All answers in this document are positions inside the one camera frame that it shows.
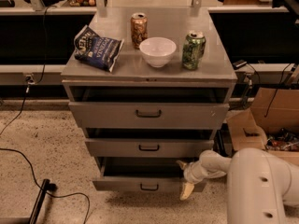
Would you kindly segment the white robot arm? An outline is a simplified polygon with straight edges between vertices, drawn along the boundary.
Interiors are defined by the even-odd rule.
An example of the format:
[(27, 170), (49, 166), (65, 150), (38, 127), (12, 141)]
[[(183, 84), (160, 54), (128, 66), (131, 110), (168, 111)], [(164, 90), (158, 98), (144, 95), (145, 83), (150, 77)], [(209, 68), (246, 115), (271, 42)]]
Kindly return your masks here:
[(206, 150), (199, 160), (179, 161), (186, 200), (200, 182), (227, 177), (228, 224), (286, 224), (285, 206), (299, 205), (299, 167), (257, 148), (226, 158)]

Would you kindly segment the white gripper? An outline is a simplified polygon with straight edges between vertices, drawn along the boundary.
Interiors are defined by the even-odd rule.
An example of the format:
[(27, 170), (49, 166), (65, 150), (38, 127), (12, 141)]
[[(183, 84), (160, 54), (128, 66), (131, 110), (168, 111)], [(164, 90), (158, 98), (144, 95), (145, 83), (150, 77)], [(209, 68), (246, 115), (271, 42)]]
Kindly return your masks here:
[(185, 161), (177, 161), (181, 170), (183, 171), (184, 178), (187, 182), (182, 184), (180, 199), (187, 200), (193, 192), (194, 184), (204, 180), (206, 170), (199, 161), (187, 163)]

